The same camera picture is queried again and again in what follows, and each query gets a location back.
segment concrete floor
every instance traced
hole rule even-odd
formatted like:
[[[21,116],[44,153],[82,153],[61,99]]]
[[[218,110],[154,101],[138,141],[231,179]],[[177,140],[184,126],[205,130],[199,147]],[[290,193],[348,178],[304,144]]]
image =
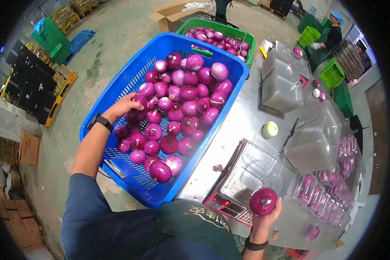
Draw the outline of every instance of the concrete floor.
[[[61,221],[65,211],[69,173],[79,146],[78,129],[100,93],[120,68],[160,33],[157,22],[148,16],[153,13],[153,6],[167,2],[172,0],[105,2],[78,22],[69,33],[68,38],[71,40],[83,29],[96,32],[68,65],[78,74],[78,79],[59,107],[51,127],[42,128],[39,165],[21,165],[20,169],[27,197],[44,226],[47,246],[58,259],[63,259],[64,255],[60,245]],[[289,14],[287,20],[283,21],[245,2],[234,1],[234,7],[230,8],[227,17],[230,23],[255,36],[255,51],[263,39],[278,39],[287,47],[294,46],[300,36],[296,30],[299,23],[296,17]],[[97,183],[113,211],[144,208],[112,180],[98,175]],[[268,252],[276,252],[274,259],[282,255],[279,249]]]

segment peeled red onion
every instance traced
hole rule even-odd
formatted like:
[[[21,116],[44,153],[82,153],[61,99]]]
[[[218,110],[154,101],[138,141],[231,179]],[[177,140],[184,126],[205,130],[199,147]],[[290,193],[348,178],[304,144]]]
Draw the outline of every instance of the peeled red onion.
[[[199,70],[198,78],[199,81],[206,86],[211,86],[216,82],[215,78],[211,74],[211,69],[207,67],[203,67]]]
[[[258,216],[270,214],[276,206],[277,194],[271,188],[263,187],[253,192],[249,206],[251,211]]]
[[[173,103],[172,108],[167,111],[167,117],[171,121],[180,121],[183,118],[182,106],[179,103]]]
[[[149,98],[149,100],[147,101],[147,109],[153,110],[153,109],[157,108],[158,100],[159,99],[157,96],[152,96],[151,98]]]
[[[229,96],[231,94],[231,91],[232,91],[232,83],[229,79],[225,79],[217,83],[213,92],[222,92],[226,96]]]
[[[182,105],[182,112],[189,117],[195,116],[197,114],[197,103],[195,100],[186,101]]]
[[[208,87],[203,85],[202,83],[198,84],[198,86],[196,87],[196,91],[198,93],[197,97],[199,99],[210,95],[210,91],[209,91]]]
[[[192,151],[193,143],[189,137],[184,137],[179,141],[177,146],[180,154],[188,156]]]
[[[157,157],[157,156],[149,156],[149,157],[147,157],[147,158],[144,160],[143,166],[144,166],[144,169],[146,170],[146,172],[149,172],[150,165],[151,165],[154,161],[162,161],[162,159],[160,159],[160,158]]]
[[[144,134],[148,140],[160,140],[162,138],[162,128],[156,123],[150,123],[144,130]]]
[[[183,84],[195,86],[198,83],[198,75],[195,72],[187,72],[183,76]]]
[[[227,96],[223,92],[214,92],[210,97],[210,105],[212,107],[221,108],[227,101]]]
[[[180,89],[180,97],[184,100],[193,100],[198,95],[198,92],[194,86],[183,86]]]
[[[203,132],[202,130],[195,130],[192,134],[191,134],[191,136],[190,136],[190,138],[191,138],[191,141],[193,142],[193,143],[200,143],[200,142],[202,142],[202,140],[204,139],[204,137],[205,137],[205,132]]]
[[[183,161],[179,156],[169,155],[163,161],[172,171],[172,176],[176,176],[183,167]]]
[[[182,61],[182,56],[177,52],[172,52],[166,57],[165,61],[169,70],[177,69]]]
[[[213,63],[211,65],[211,74],[216,80],[223,81],[228,77],[227,66],[220,62]]]
[[[146,137],[142,133],[133,133],[130,135],[130,146],[133,150],[143,150],[146,142]]]
[[[150,165],[149,174],[155,182],[160,184],[164,184],[172,178],[171,169],[161,161],[154,161]]]
[[[120,153],[127,153],[130,150],[130,141],[128,139],[120,139],[116,148]]]
[[[183,76],[185,75],[185,72],[183,70],[175,70],[172,73],[172,81],[173,84],[175,84],[178,87],[182,87],[183,84]]]
[[[162,97],[162,98],[159,99],[159,101],[158,101],[158,107],[159,107],[161,110],[163,110],[163,111],[168,111],[168,110],[170,110],[171,107],[172,107],[172,105],[173,105],[173,101],[172,101],[170,98],[166,97],[166,96]]]
[[[208,97],[201,98],[198,100],[196,108],[201,114],[204,113],[208,108],[210,108],[210,99]]]
[[[152,124],[158,124],[162,120],[162,115],[157,110],[149,110],[146,113],[147,122]]]
[[[202,122],[208,126],[213,125],[217,119],[219,110],[216,107],[210,107],[202,114]]]
[[[146,159],[146,153],[142,150],[134,150],[130,153],[130,160],[135,164],[142,164]]]
[[[168,134],[175,136],[180,133],[180,124],[176,121],[172,121],[167,125],[166,131]]]
[[[161,145],[158,141],[150,140],[145,143],[143,150],[147,155],[155,155],[161,149]]]
[[[155,61],[155,70],[157,73],[164,73],[167,69],[166,61],[164,60],[157,60]]]
[[[155,85],[153,85],[152,82],[143,83],[139,87],[137,93],[139,93],[140,95],[148,99],[149,97],[153,96],[153,94],[155,93]]]
[[[173,135],[165,135],[161,139],[161,150],[166,154],[176,153],[178,149],[178,141]]]
[[[179,101],[179,96],[180,96],[180,87],[171,85],[171,86],[167,89],[167,96],[168,96],[172,101],[178,102],[178,101]]]

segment cardboard box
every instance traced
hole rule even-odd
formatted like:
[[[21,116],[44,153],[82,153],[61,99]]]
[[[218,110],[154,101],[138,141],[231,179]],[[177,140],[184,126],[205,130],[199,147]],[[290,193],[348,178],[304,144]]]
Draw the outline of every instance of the cardboard box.
[[[177,29],[179,29],[177,22],[178,19],[199,11],[205,13],[208,12],[205,8],[197,8],[182,12],[182,10],[185,9],[185,5],[187,3],[192,2],[188,2],[187,0],[177,0],[169,4],[156,6],[153,8],[155,13],[151,14],[149,18],[159,24],[159,29],[161,33],[174,33],[177,31]]]
[[[38,165],[41,138],[22,131],[19,144],[19,161],[23,164]]]

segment worker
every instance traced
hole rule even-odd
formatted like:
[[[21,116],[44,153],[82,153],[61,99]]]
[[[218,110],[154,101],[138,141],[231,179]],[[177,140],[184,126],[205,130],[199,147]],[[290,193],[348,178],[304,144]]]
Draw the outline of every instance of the worker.
[[[305,48],[312,73],[317,69],[318,65],[331,56],[342,42],[342,32],[339,27],[343,25],[341,14],[338,11],[330,11],[330,13],[329,19],[332,25],[329,28],[329,32],[321,35],[316,42]]]
[[[193,201],[163,203],[159,209],[113,212],[96,182],[113,124],[131,109],[143,110],[130,93],[108,108],[82,140],[73,161],[62,221],[67,259],[263,259],[281,198],[266,216],[254,216],[240,254],[225,218]]]

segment red onion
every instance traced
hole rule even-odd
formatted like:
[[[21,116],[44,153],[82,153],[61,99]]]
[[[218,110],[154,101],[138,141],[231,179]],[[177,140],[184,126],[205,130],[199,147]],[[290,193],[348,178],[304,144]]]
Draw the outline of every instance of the red onion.
[[[203,67],[198,72],[199,81],[201,81],[202,84],[211,86],[213,85],[216,80],[213,77],[211,73],[211,69],[207,67]]]
[[[248,47],[249,47],[249,45],[246,42],[242,42],[241,45],[240,45],[240,48],[243,49],[243,50],[248,50]]]
[[[235,49],[227,49],[226,52],[228,52],[229,54],[232,54],[234,56],[237,56],[237,52],[235,51]]]
[[[180,89],[180,97],[185,100],[193,100],[198,95],[196,87],[194,86],[183,86]]]
[[[182,119],[182,124],[180,125],[182,128],[182,133],[185,135],[190,135],[197,129],[198,118],[196,117],[184,117]]]
[[[172,108],[172,105],[173,105],[173,101],[166,96],[162,97],[158,101],[158,107],[163,111],[170,110]]]
[[[149,110],[146,113],[147,121],[151,124],[158,124],[162,120],[162,115],[157,110]]]
[[[193,148],[193,143],[189,137],[182,138],[177,144],[179,153],[183,156],[188,156]]]
[[[143,150],[146,142],[146,137],[142,133],[133,133],[130,135],[130,146],[133,150]]]
[[[182,107],[179,103],[173,103],[172,108],[168,110],[167,117],[171,121],[180,121],[183,118]]]
[[[202,114],[202,122],[208,126],[213,125],[217,119],[219,110],[216,107],[210,107]]]
[[[208,97],[201,98],[198,100],[196,108],[201,114],[204,113],[208,108],[210,108],[210,99]]]
[[[180,124],[176,121],[172,121],[167,125],[167,133],[172,135],[177,135],[180,133]]]
[[[128,139],[120,139],[117,143],[117,150],[120,153],[127,153],[130,150],[130,141]]]
[[[201,99],[203,97],[208,97],[210,95],[208,87],[201,84],[201,83],[199,83],[198,86],[196,87],[196,91],[198,93],[197,97],[199,99]]]
[[[118,124],[114,127],[113,133],[118,139],[126,138],[128,137],[128,127],[123,124]]]
[[[182,61],[182,56],[177,52],[172,52],[166,57],[165,61],[169,70],[177,69]]]
[[[177,152],[178,141],[173,135],[165,135],[161,139],[161,149],[166,154],[172,154]]]
[[[177,175],[183,167],[183,161],[179,156],[169,155],[163,161],[172,171],[172,176]]]
[[[223,92],[214,92],[210,97],[211,107],[221,108],[227,101],[227,96]]]
[[[232,91],[232,83],[229,79],[225,79],[219,83],[214,88],[214,92],[222,92],[225,96],[229,96]]]
[[[198,102],[195,100],[190,100],[183,103],[182,105],[183,113],[189,117],[194,117],[197,113],[197,108],[196,108],[197,103]]]
[[[187,72],[183,76],[183,84],[195,86],[198,83],[198,75],[195,72]]]
[[[223,81],[228,77],[228,69],[224,64],[216,62],[211,65],[211,74],[216,80]]]
[[[145,143],[143,150],[147,155],[155,155],[161,149],[161,145],[158,141],[150,140]]]
[[[146,172],[149,172],[150,165],[151,165],[154,161],[162,161],[162,159],[160,159],[160,158],[157,157],[157,156],[149,156],[148,158],[146,158],[146,159],[144,160],[143,166],[144,166],[144,169],[146,170]]]
[[[131,98],[131,101],[140,102],[140,104],[144,107],[144,109],[147,110],[148,107],[147,99],[143,95],[137,94]]]
[[[276,206],[277,194],[271,188],[263,187],[253,192],[248,205],[258,216],[270,214]]]
[[[157,108],[158,100],[159,99],[157,96],[152,96],[151,98],[149,98],[149,100],[147,101],[147,109],[153,110],[153,109]]]
[[[171,85],[171,86],[167,89],[167,96],[168,96],[172,101],[178,102],[178,101],[179,101],[179,96],[180,96],[180,87]]]
[[[182,68],[182,70],[186,70],[186,59],[183,59],[181,62],[180,62],[180,67]]]
[[[144,130],[144,134],[148,140],[160,140],[162,138],[162,128],[156,123],[150,123]]]
[[[183,76],[184,75],[185,75],[185,72],[183,70],[175,70],[172,73],[173,84],[175,84],[178,87],[182,87],[183,86]]]
[[[142,164],[146,159],[146,154],[142,150],[134,150],[130,153],[130,160],[135,164]]]
[[[204,58],[198,54],[189,55],[186,59],[186,67],[188,70],[200,70],[204,65]]]
[[[166,71],[166,61],[164,60],[157,60],[155,61],[155,70],[157,73],[164,73]]]
[[[159,82],[169,84],[172,81],[171,73],[169,71],[166,71],[165,73],[158,75],[158,80]]]
[[[146,82],[155,84],[158,81],[158,74],[154,70],[149,70],[145,75]]]
[[[153,85],[152,82],[143,83],[139,87],[137,93],[144,96],[145,98],[149,98],[149,97],[153,96],[153,94],[155,94],[155,85]]]
[[[166,96],[167,91],[167,83],[165,82],[158,82],[155,83],[155,96],[158,98]]]
[[[224,38],[224,35],[222,32],[214,32],[214,38],[217,40],[217,41],[222,41],[223,38]]]
[[[204,139],[204,137],[205,137],[205,133],[203,132],[203,131],[201,131],[201,130],[195,130],[192,134],[191,134],[191,136],[190,136],[190,138],[191,138],[191,141],[193,142],[193,143],[200,143],[200,142],[202,142],[202,140]]]
[[[161,161],[154,161],[150,165],[149,174],[155,182],[160,184],[164,184],[172,178],[171,169]]]

